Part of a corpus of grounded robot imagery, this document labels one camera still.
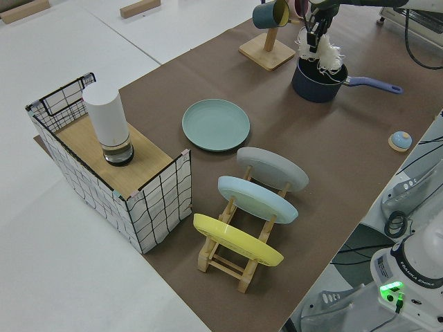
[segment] blue mug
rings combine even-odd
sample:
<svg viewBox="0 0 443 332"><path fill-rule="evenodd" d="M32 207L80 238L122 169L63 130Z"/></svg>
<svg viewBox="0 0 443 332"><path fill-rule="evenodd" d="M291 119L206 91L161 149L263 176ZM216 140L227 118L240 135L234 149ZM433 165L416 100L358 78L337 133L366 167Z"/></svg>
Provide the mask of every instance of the blue mug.
<svg viewBox="0 0 443 332"><path fill-rule="evenodd" d="M279 28L289 22L289 6L286 0L274 0L254 8L252 21L259 29Z"/></svg>

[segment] yellow plate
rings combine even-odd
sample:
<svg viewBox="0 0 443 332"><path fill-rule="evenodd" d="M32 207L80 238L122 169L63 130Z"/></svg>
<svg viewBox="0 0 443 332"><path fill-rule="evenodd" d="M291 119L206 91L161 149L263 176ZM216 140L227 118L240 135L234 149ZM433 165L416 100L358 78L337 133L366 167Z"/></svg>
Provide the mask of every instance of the yellow plate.
<svg viewBox="0 0 443 332"><path fill-rule="evenodd" d="M259 239L217 219L194 214L194 227L203 235L249 259L267 266L277 266L283 256Z"/></svg>

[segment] wooden mug tree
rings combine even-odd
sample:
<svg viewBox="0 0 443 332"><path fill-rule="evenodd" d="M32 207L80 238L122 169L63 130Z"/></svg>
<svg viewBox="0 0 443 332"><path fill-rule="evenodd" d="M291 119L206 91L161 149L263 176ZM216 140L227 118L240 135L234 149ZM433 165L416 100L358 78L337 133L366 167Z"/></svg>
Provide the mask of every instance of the wooden mug tree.
<svg viewBox="0 0 443 332"><path fill-rule="evenodd" d="M278 28L268 29L267 33L262 33L241 45L239 48L240 53L267 71L273 71L296 54L292 48L276 40L277 32Z"/></svg>

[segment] plate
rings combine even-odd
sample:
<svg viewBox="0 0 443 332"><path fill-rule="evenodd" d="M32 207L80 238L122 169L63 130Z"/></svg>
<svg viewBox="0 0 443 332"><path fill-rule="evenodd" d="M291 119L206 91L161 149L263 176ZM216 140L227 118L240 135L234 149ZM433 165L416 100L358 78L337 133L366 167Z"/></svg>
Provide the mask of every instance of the plate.
<svg viewBox="0 0 443 332"><path fill-rule="evenodd" d="M297 209L290 202L242 178L220 176L218 189L227 201L234 197L235 206L263 220L269 221L276 216L275 223L291 223L298 216Z"/></svg>
<svg viewBox="0 0 443 332"><path fill-rule="evenodd" d="M266 266L277 266L283 260L282 254L265 242L220 220L196 213L193 223L203 235L246 258L256 260Z"/></svg>
<svg viewBox="0 0 443 332"><path fill-rule="evenodd" d="M222 99L196 102L186 110L181 126L192 143L208 151L233 149L246 140L250 129L246 113Z"/></svg>
<svg viewBox="0 0 443 332"><path fill-rule="evenodd" d="M251 176L269 187L298 192L309 183L306 173L290 160L257 147L243 147L237 151L237 162L246 169L252 166Z"/></svg>

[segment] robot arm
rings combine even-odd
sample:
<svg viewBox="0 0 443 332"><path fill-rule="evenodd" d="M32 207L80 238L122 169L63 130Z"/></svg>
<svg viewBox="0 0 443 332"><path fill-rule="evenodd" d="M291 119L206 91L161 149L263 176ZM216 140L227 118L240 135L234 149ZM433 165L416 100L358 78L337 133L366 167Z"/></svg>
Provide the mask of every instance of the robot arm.
<svg viewBox="0 0 443 332"><path fill-rule="evenodd" d="M309 2L320 10L339 5L353 5L443 12L442 0L309 0Z"/></svg>
<svg viewBox="0 0 443 332"><path fill-rule="evenodd" d="M340 5L393 7L429 12L443 12L443 0L309 0L314 23L308 27L310 51L317 52L318 42L331 26Z"/></svg>

